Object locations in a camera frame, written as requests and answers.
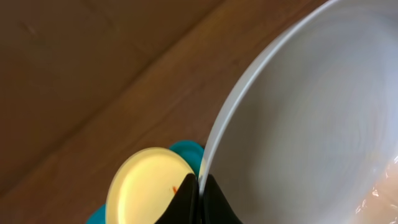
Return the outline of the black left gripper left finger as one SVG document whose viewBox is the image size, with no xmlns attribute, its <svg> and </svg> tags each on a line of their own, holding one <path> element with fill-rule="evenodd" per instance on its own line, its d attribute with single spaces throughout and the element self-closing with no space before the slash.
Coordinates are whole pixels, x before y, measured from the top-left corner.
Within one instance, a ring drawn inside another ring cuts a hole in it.
<svg viewBox="0 0 398 224">
<path fill-rule="evenodd" d="M 188 174 L 155 224 L 197 224 L 198 221 L 198 182 L 194 174 Z"/>
</svg>

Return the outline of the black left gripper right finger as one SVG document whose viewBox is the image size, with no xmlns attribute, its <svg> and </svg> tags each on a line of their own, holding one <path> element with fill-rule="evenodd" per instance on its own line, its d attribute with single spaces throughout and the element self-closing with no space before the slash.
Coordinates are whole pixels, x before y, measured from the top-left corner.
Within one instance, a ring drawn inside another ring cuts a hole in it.
<svg viewBox="0 0 398 224">
<path fill-rule="evenodd" d="M 201 221 L 203 224 L 242 224 L 211 174 L 201 196 Z"/>
</svg>

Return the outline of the white plate with stain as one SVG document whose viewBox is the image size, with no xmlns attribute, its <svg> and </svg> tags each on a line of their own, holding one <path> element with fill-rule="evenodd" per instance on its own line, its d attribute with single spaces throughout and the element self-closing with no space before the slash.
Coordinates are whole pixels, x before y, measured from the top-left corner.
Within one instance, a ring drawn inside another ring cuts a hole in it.
<svg viewBox="0 0 398 224">
<path fill-rule="evenodd" d="M 243 223 L 397 222 L 397 0 L 327 1 L 275 38 L 212 127 Z"/>
</svg>

